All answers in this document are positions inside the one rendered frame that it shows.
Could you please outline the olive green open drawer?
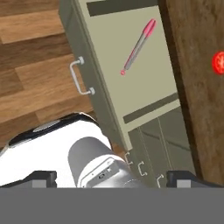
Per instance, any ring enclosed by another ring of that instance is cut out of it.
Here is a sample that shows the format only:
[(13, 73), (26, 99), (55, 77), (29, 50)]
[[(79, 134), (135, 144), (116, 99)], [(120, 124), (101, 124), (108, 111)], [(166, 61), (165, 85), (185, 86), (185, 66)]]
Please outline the olive green open drawer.
[[(179, 106), (158, 0), (59, 0), (59, 16), (101, 130), (124, 149), (129, 132)], [(156, 26), (125, 75), (144, 27)]]

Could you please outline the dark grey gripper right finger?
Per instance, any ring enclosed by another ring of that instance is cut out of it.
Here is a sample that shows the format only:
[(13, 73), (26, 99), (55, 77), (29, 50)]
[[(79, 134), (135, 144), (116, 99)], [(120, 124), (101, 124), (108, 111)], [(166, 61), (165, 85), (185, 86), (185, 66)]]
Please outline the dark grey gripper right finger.
[(217, 185), (215, 183), (202, 180), (190, 171), (168, 171), (166, 173), (166, 178), (166, 186), (172, 188), (224, 188), (224, 185)]

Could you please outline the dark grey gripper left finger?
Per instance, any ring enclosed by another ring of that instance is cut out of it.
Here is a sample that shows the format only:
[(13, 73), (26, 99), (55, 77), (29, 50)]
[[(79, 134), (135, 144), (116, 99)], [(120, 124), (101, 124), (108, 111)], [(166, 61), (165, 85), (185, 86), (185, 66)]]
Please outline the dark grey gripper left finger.
[(56, 171), (34, 171), (26, 178), (1, 185), (1, 188), (56, 188)]

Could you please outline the red tomato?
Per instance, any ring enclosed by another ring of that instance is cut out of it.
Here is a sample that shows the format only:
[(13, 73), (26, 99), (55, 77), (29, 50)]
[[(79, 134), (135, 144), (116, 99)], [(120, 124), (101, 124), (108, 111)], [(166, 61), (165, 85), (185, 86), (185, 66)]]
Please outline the red tomato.
[(217, 52), (213, 56), (212, 66), (217, 74), (224, 74), (224, 51)]

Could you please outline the white and grey rounded body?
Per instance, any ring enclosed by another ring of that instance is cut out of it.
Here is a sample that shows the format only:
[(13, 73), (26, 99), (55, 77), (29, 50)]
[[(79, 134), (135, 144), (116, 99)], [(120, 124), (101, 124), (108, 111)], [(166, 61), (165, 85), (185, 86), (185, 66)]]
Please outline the white and grey rounded body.
[(56, 171), (58, 188), (138, 188), (90, 115), (72, 113), (13, 137), (0, 150), (0, 188), (34, 171)]

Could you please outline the pink and grey tongs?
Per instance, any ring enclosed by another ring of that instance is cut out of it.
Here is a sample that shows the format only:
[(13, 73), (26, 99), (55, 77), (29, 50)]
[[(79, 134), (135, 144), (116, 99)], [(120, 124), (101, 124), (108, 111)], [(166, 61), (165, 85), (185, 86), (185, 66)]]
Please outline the pink and grey tongs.
[(126, 71), (130, 69), (131, 65), (133, 64), (137, 55), (140, 53), (140, 51), (141, 51), (142, 47), (144, 46), (145, 42), (147, 41), (148, 37), (153, 33), (156, 23), (157, 23), (156, 20), (154, 18), (152, 18), (147, 23), (147, 25), (143, 28), (140, 38), (136, 42), (135, 47), (133, 48), (127, 61), (125, 62), (123, 69), (121, 70), (121, 75), (125, 75)]

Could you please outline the olive green cupboard door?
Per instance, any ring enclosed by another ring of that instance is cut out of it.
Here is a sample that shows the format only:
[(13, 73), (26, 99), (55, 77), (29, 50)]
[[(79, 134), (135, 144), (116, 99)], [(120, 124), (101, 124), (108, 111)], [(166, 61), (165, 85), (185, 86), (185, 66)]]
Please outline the olive green cupboard door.
[(195, 173), (181, 108), (175, 108), (161, 115), (159, 121), (172, 169)]
[[(132, 144), (134, 159), (136, 160), (136, 173), (138, 177), (148, 186), (156, 187), (157, 177), (160, 174), (165, 176), (166, 162), (165, 154), (160, 136), (158, 120), (154, 119), (146, 124), (129, 132)], [(142, 171), (147, 172), (147, 176), (141, 177), (137, 164), (144, 161)], [(161, 188), (165, 187), (165, 178), (160, 179)]]

